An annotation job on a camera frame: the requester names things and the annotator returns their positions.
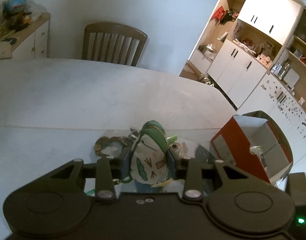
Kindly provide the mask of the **green tube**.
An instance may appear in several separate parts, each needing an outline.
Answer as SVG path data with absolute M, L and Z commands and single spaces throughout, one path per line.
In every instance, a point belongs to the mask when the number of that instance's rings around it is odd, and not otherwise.
M 176 141 L 177 141 L 177 136 L 176 135 L 172 135 L 170 137 L 167 137 L 168 144 L 173 144 Z

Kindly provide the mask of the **striped plush toy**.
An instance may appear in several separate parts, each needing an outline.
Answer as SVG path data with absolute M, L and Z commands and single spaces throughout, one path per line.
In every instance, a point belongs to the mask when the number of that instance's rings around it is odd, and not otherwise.
M 169 145 L 169 151 L 175 154 L 179 158 L 190 159 L 191 156 L 188 154 L 188 147 L 184 142 L 175 142 Z

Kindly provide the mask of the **red white cardboard box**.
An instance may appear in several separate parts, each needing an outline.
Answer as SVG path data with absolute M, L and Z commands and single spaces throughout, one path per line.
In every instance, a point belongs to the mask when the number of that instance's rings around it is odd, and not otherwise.
M 263 111 L 232 116 L 211 145 L 219 159 L 270 184 L 283 180 L 293 165 L 286 136 Z

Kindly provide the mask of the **brown wooden chair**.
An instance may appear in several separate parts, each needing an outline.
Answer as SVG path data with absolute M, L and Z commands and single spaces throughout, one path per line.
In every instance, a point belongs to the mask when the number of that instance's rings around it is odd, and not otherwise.
M 148 36 L 128 25 L 98 22 L 86 25 L 83 60 L 137 66 Z

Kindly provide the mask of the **green white cartoon pouch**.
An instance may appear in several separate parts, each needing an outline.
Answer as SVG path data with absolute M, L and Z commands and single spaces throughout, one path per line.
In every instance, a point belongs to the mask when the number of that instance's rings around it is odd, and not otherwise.
M 146 122 L 131 148 L 132 179 L 146 185 L 157 185 L 169 180 L 166 160 L 168 148 L 162 125 L 155 120 Z

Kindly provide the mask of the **white tall storage cabinet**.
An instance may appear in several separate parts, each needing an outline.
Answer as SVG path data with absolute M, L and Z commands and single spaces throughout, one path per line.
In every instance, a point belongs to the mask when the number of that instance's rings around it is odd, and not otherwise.
M 306 10 L 296 0 L 218 0 L 194 51 L 240 112 L 262 110 L 306 141 Z

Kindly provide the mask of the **blue round toy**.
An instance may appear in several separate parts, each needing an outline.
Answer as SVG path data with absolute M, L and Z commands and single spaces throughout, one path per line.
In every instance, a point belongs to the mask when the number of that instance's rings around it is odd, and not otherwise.
M 4 12 L 6 14 L 16 14 L 25 10 L 26 0 L 9 0 L 4 5 Z

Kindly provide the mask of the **white wooden sideboard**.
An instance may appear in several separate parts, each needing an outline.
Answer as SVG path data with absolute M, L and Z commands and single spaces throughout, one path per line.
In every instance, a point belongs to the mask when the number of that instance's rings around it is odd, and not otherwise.
M 44 12 L 38 20 L 21 31 L 10 31 L 0 35 L 0 42 L 11 44 L 12 58 L 15 60 L 32 60 L 49 57 L 50 13 Z

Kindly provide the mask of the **small cardboard box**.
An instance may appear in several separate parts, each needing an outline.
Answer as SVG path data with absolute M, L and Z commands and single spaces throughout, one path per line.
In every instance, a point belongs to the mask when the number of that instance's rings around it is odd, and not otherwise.
M 11 44 L 9 42 L 0 42 L 0 60 L 12 58 Z

